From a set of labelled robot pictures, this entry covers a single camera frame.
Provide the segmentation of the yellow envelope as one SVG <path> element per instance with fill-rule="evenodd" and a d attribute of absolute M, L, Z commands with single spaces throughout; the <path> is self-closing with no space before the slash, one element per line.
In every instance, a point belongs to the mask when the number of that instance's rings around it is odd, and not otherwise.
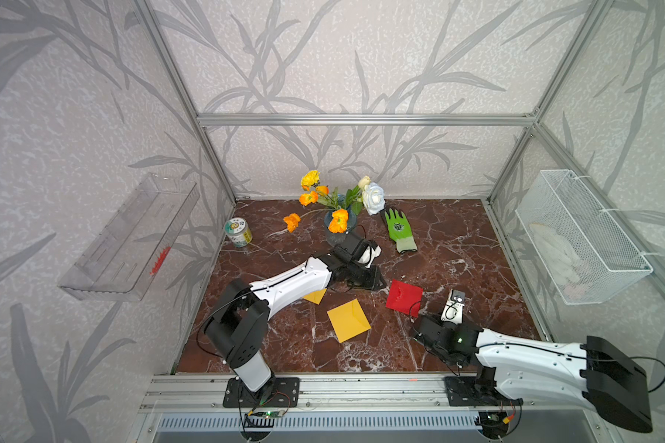
<path fill-rule="evenodd" d="M 314 291 L 312 293 L 308 293 L 307 295 L 303 296 L 303 299 L 317 306 L 321 304 L 321 301 L 323 300 L 323 297 L 326 295 L 326 293 L 327 293 L 326 289 Z"/>
<path fill-rule="evenodd" d="M 358 299 L 327 312 L 337 341 L 344 343 L 371 329 Z"/>

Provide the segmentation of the yellow envelope front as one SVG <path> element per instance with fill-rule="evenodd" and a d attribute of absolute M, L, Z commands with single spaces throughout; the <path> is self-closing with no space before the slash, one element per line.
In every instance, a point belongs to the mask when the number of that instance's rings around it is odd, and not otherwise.
<path fill-rule="evenodd" d="M 337 341 L 344 343 L 371 329 L 358 299 L 327 312 Z"/>

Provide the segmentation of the red envelope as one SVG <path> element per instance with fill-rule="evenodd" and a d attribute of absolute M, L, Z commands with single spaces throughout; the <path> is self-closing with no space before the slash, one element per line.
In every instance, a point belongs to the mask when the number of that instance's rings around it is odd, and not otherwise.
<path fill-rule="evenodd" d="M 423 289 L 419 286 L 393 280 L 386 307 L 415 319 L 419 316 L 422 297 Z"/>

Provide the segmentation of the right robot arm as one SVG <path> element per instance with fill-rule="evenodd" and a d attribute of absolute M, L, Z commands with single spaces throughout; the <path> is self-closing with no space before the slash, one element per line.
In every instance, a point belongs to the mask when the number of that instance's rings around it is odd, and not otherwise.
<path fill-rule="evenodd" d="M 452 405 L 576 406 L 628 431 L 653 430 L 648 377 L 640 359 L 600 337 L 548 343 L 428 315 L 412 322 L 410 335 L 448 368 L 470 365 L 476 370 L 472 377 L 445 378 Z"/>

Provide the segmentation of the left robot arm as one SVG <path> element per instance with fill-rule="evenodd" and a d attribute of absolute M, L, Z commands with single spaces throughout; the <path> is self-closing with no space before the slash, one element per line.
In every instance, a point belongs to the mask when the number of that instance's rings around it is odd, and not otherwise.
<path fill-rule="evenodd" d="M 275 375 L 260 351 L 269 320 L 335 282 L 371 291 L 384 288 L 386 282 L 374 264 L 381 253 L 376 242 L 349 233 L 332 250 L 269 279 L 251 284 L 233 280 L 204 321 L 203 333 L 247 391 L 257 395 L 269 391 Z"/>

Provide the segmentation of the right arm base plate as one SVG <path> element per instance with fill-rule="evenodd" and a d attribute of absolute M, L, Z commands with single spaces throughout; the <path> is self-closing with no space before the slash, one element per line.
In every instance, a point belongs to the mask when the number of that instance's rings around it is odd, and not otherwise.
<path fill-rule="evenodd" d="M 522 406 L 522 399 L 510 399 L 498 391 L 495 368 L 484 368 L 475 376 L 443 378 L 450 406 Z"/>

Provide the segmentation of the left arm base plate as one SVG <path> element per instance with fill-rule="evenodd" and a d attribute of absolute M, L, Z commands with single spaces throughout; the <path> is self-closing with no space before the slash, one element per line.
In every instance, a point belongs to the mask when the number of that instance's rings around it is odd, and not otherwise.
<path fill-rule="evenodd" d="M 258 391 L 251 391 L 239 378 L 230 378 L 225 389 L 223 407 L 296 407 L 299 401 L 300 378 L 274 377 Z"/>

